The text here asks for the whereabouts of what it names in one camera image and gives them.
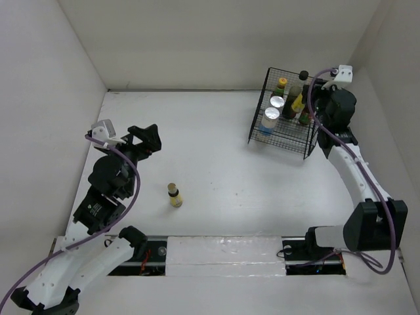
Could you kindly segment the small yellow bottle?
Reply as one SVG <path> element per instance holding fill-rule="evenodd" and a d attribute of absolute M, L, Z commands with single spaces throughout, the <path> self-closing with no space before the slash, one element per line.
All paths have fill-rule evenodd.
<path fill-rule="evenodd" d="M 291 109 L 295 114 L 299 114 L 302 112 L 303 108 L 305 107 L 305 104 L 303 102 L 304 93 L 301 92 L 298 97 L 293 101 L 291 105 Z"/>
<path fill-rule="evenodd" d="M 180 207 L 182 205 L 182 197 L 176 184 L 171 182 L 167 185 L 170 204 L 173 207 Z"/>

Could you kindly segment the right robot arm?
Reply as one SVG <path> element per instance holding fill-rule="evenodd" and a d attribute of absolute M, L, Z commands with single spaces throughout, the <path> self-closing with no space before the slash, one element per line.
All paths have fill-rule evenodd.
<path fill-rule="evenodd" d="M 303 250 L 313 259 L 327 248 L 381 251 L 400 245 L 408 207 L 393 199 L 377 182 L 364 161 L 349 124 L 356 97 L 346 89 L 324 87 L 316 80 L 311 104 L 320 121 L 317 142 L 326 159 L 336 168 L 348 190 L 354 210 L 344 225 L 308 229 Z"/>

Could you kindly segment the tall dark sauce bottle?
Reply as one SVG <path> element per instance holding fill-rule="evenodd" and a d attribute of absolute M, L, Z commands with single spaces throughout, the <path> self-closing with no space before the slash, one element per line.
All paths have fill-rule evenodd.
<path fill-rule="evenodd" d="M 308 76 L 309 73 L 306 70 L 302 70 L 299 73 L 298 80 L 289 89 L 285 105 L 282 110 L 282 116 L 285 119 L 293 119 L 295 117 L 295 113 L 292 111 L 291 105 L 293 101 L 298 97 L 298 95 L 302 92 L 303 85 L 306 83 Z"/>

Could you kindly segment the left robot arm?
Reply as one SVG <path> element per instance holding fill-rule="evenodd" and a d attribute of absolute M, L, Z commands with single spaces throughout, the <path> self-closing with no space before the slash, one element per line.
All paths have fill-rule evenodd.
<path fill-rule="evenodd" d="M 145 129 L 132 126 L 127 132 L 117 138 L 109 119 L 92 125 L 85 138 L 104 156 L 94 164 L 88 177 L 90 187 L 73 214 L 60 249 L 28 271 L 32 274 L 40 269 L 33 282 L 23 286 L 18 280 L 5 301 L 11 299 L 32 314 L 75 314 L 80 296 L 121 263 L 149 259 L 148 238 L 134 226 L 123 228 L 101 253 L 90 256 L 101 235 L 131 210 L 132 205 L 124 206 L 122 201 L 137 200 L 137 163 L 161 150 L 157 125 Z"/>

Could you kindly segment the red chili sauce bottle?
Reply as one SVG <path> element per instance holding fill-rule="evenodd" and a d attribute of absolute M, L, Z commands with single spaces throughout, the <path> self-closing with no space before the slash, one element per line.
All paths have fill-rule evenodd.
<path fill-rule="evenodd" d="M 309 125 L 312 120 L 312 116 L 308 108 L 304 108 L 299 116 L 299 123 L 301 125 Z"/>
<path fill-rule="evenodd" d="M 278 84 L 276 85 L 276 88 L 274 89 L 272 96 L 280 96 L 283 97 L 285 93 L 285 87 L 287 85 L 287 79 L 284 77 L 280 77 L 278 80 Z"/>

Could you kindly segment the silver-lid shaker jar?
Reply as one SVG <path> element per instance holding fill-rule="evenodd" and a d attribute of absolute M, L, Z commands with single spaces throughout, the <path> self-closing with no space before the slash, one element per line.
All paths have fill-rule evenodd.
<path fill-rule="evenodd" d="M 279 120 L 280 112 L 275 107 L 269 107 L 264 111 L 262 115 L 261 124 L 259 126 L 259 132 L 263 136 L 270 136 L 276 127 Z"/>
<path fill-rule="evenodd" d="M 279 111 L 281 111 L 285 105 L 285 100 L 283 99 L 282 96 L 274 95 L 270 98 L 270 105 L 274 108 L 277 108 Z"/>

